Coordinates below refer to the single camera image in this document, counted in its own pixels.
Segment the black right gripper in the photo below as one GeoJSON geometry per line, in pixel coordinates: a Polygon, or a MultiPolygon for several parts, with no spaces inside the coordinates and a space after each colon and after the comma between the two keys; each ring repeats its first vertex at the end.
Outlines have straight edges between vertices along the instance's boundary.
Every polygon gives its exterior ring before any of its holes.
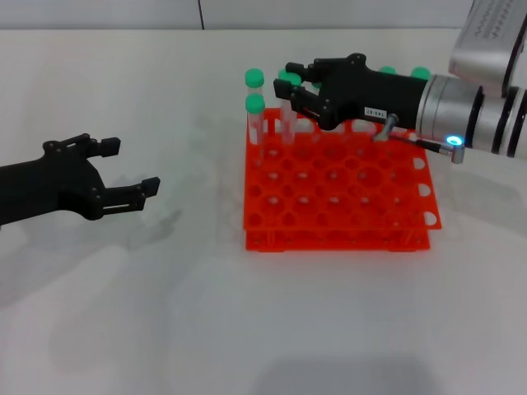
{"type": "Polygon", "coordinates": [[[324,130],[353,119],[380,123],[390,114],[397,116],[398,127],[416,127],[427,84],[424,79],[371,70],[362,53],[318,58],[306,66],[289,62],[285,70],[301,80],[275,79],[275,96],[288,101],[293,111],[316,121],[324,130]],[[319,83],[319,94],[308,91],[301,81],[319,83]]]}

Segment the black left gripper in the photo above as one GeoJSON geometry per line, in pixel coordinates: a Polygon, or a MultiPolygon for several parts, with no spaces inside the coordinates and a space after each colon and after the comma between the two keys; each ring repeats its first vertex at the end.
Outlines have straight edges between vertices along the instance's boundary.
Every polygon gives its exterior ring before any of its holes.
{"type": "Polygon", "coordinates": [[[1,168],[1,224],[7,225],[54,211],[72,211],[89,221],[103,215],[142,211],[157,195],[161,180],[107,188],[89,161],[95,156],[119,154],[121,141],[100,141],[89,134],[43,144],[44,154],[1,168]]]}

